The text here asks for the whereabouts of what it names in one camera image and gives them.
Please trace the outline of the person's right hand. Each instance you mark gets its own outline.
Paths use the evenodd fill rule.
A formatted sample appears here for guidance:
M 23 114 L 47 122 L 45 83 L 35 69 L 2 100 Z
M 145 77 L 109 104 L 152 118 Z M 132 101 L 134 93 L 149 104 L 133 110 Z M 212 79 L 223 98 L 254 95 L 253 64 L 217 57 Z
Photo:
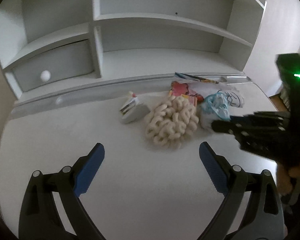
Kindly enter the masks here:
M 300 165 L 287 170 L 281 163 L 277 163 L 276 178 L 279 194 L 290 194 L 293 191 L 292 179 L 300 179 Z

